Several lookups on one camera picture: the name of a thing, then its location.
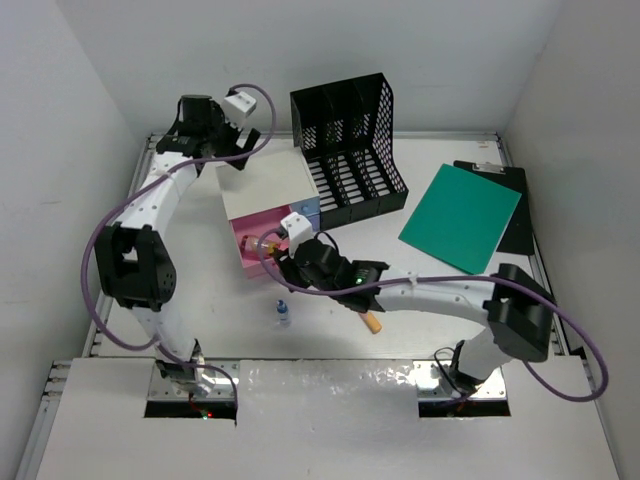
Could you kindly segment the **white drawer cabinet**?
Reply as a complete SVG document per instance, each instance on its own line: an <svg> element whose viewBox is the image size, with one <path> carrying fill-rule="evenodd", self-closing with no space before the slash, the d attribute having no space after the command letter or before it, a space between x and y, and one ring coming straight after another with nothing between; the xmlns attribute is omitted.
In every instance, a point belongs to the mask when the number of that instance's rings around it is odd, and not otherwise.
<svg viewBox="0 0 640 480"><path fill-rule="evenodd" d="M287 149L252 157L243 171L230 165L216 168L228 220L318 196L303 154Z"/></svg>

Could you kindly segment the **purple wide drawer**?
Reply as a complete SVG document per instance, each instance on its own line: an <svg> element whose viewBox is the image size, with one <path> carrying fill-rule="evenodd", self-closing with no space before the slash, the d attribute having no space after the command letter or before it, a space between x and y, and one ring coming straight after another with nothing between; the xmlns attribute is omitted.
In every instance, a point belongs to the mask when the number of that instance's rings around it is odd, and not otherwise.
<svg viewBox="0 0 640 480"><path fill-rule="evenodd" d="M320 230L320 216L319 215L306 216L306 219L310 222L313 232L317 232L317 231Z"/></svg>

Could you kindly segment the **light blue small drawer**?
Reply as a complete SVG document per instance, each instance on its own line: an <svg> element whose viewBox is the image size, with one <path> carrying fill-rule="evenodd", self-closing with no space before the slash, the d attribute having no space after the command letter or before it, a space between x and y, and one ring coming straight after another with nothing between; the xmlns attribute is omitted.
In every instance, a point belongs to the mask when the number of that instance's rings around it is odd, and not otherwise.
<svg viewBox="0 0 640 480"><path fill-rule="evenodd" d="M320 213L320 201L318 196L297 200L291 205L291 210L307 218L318 216Z"/></svg>

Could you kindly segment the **small blue cap bottle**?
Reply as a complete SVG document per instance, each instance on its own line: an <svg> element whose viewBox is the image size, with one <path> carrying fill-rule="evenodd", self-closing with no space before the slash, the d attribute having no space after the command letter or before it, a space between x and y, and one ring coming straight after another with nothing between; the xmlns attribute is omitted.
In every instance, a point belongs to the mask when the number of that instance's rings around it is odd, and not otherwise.
<svg viewBox="0 0 640 480"><path fill-rule="evenodd" d="M276 312L278 315L278 325L282 328L288 327L291 324L290 310L284 300L280 299L277 301Z"/></svg>

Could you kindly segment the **pink drawer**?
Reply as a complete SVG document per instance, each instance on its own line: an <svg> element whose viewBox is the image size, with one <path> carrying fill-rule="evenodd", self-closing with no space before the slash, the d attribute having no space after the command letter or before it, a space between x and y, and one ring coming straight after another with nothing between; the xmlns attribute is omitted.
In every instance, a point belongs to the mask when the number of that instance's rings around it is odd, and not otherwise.
<svg viewBox="0 0 640 480"><path fill-rule="evenodd" d="M260 242L260 238L266 231L279 228L280 221L291 212L291 207L285 205L230 221L242 268L248 278L264 274L264 268L258 254L260 247L265 251L265 259L270 266L274 266L271 253L275 249L288 247L288 241L281 240L277 234L269 235L262 242Z"/></svg>

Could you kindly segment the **pink lid jar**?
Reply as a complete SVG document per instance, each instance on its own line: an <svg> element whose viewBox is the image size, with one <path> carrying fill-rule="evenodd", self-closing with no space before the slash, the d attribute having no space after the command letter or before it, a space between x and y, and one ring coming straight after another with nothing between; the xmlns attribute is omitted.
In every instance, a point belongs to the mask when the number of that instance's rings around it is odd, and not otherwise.
<svg viewBox="0 0 640 480"><path fill-rule="evenodd" d="M269 256L278 250L279 247L279 242L269 239L261 240L256 235L244 235L240 241L240 249L246 256L257 256L260 252L265 256Z"/></svg>

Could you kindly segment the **orange highlighter pen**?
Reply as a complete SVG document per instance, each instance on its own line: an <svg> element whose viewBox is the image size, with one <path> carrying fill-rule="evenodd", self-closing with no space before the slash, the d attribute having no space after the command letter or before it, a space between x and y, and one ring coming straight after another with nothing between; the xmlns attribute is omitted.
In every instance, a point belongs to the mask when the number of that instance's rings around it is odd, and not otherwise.
<svg viewBox="0 0 640 480"><path fill-rule="evenodd" d="M359 317L372 334L378 334L381 332L382 324L373 313L360 313Z"/></svg>

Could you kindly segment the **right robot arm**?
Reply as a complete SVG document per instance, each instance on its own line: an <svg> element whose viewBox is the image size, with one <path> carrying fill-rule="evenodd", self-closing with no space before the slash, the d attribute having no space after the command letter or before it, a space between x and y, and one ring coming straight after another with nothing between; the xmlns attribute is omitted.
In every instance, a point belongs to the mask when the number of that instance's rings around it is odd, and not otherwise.
<svg viewBox="0 0 640 480"><path fill-rule="evenodd" d="M440 385L452 397L471 396L511 360L548 358L553 297L515 265L500 265L489 278L493 291L485 297L475 278L421 283L384 262L350 261L317 237L271 256L292 287L329 292L358 313L415 311L481 325L478 335L456 344L450 363L440 370Z"/></svg>

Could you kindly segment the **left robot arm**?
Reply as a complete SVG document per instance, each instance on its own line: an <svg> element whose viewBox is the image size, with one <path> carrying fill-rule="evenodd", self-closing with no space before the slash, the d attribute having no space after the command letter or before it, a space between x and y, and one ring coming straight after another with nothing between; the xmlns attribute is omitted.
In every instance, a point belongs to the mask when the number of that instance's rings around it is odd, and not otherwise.
<svg viewBox="0 0 640 480"><path fill-rule="evenodd" d="M161 377L191 397L209 394L216 374L206 368L199 342L172 299L177 272L163 236L204 159L224 157L235 169L244 168L260 133L251 130L245 143L238 140L256 104L236 89L221 102L207 95L182 96L174 123L156 143L143 195L129 201L94 244L103 293L128 310L152 341Z"/></svg>

